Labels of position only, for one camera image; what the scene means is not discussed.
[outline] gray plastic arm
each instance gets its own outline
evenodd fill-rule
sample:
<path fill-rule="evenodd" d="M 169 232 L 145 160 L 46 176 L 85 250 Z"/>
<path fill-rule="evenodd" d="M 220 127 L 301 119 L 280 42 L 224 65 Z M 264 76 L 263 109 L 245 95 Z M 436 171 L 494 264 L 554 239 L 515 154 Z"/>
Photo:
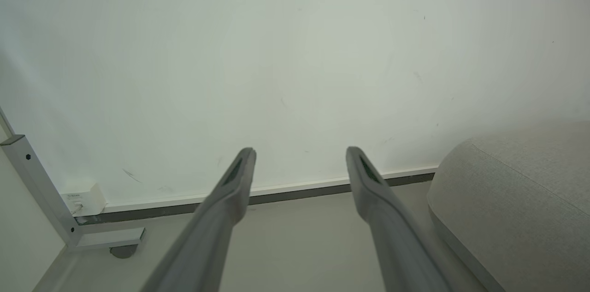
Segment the gray plastic arm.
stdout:
<path fill-rule="evenodd" d="M 365 153 L 349 147 L 346 165 L 356 209 L 371 227 L 386 290 L 450 292 L 413 219 Z"/>
<path fill-rule="evenodd" d="M 231 231 L 245 215 L 256 152 L 240 151 L 147 280 L 142 292 L 215 292 Z"/>

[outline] white electrical box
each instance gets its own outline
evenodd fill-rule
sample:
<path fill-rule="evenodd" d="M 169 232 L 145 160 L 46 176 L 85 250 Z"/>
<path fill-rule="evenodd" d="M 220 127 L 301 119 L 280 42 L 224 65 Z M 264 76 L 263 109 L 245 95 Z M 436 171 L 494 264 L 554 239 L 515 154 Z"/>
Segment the white electrical box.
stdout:
<path fill-rule="evenodd" d="M 70 187 L 66 192 L 60 195 L 74 217 L 100 214 L 107 204 L 97 183 L 92 183 L 89 187 L 87 183 L 84 186 Z"/>

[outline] gray fabric cushion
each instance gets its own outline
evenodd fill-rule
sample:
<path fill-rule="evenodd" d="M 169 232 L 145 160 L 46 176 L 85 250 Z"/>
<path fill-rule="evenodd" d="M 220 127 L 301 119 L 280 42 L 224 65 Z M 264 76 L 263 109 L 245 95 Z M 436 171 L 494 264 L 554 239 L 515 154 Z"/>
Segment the gray fabric cushion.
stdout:
<path fill-rule="evenodd" d="M 481 264 L 476 276 L 507 292 L 590 290 L 590 122 L 469 139 L 428 203 Z"/>

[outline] gray baseboard trim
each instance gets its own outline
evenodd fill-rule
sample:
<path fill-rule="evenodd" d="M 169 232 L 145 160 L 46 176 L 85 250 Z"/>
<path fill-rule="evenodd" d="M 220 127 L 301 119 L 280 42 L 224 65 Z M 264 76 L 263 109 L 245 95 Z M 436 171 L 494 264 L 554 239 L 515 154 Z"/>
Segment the gray baseboard trim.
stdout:
<path fill-rule="evenodd" d="M 420 183 L 423 181 L 431 181 L 434 173 L 426 173 L 422 175 L 398 177 L 386 179 L 390 187 L 407 185 L 411 183 Z M 312 198 L 314 196 L 331 195 L 338 193 L 350 192 L 350 184 L 336 185 L 332 187 L 319 187 L 314 189 L 303 189 L 300 191 L 274 193 L 259 196 L 250 196 L 249 204 L 267 204 L 269 202 L 287 201 L 303 198 Z M 160 216 L 188 214 L 194 212 L 199 204 L 181 204 L 178 206 L 168 206 L 160 208 L 149 208 L 145 210 L 129 210 L 122 212 L 109 212 L 105 214 L 98 214 L 94 216 L 76 217 L 78 225 L 92 225 L 99 223 L 113 223 L 134 221 L 136 219 L 154 218 Z"/>

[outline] baseboard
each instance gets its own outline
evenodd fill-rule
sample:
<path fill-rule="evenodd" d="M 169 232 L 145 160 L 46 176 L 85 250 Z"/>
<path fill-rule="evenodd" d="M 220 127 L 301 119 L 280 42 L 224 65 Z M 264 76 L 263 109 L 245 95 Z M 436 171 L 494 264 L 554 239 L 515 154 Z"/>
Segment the baseboard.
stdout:
<path fill-rule="evenodd" d="M 426 166 L 424 168 L 413 168 L 405 170 L 397 170 L 394 172 L 384 173 L 383 179 L 392 179 L 399 177 L 408 177 L 415 175 L 426 175 L 434 173 L 438 166 Z M 250 196 L 269 195 L 275 193 L 302 191 L 306 189 L 316 189 L 323 187 L 333 187 L 338 185 L 348 184 L 348 177 L 339 177 L 333 179 L 325 179 L 323 181 L 306 181 L 302 183 L 292 183 L 286 185 L 276 185 L 272 187 L 254 187 L 250 191 Z M 200 204 L 207 197 L 207 195 L 189 195 L 189 196 L 173 196 L 170 198 L 160 198 L 153 200 L 141 200 L 134 202 L 119 202 L 107 204 L 103 214 L 111 212 L 122 212 L 130 210 L 146 210 L 150 208 L 161 208 L 169 206 L 180 206 L 183 204 Z"/>

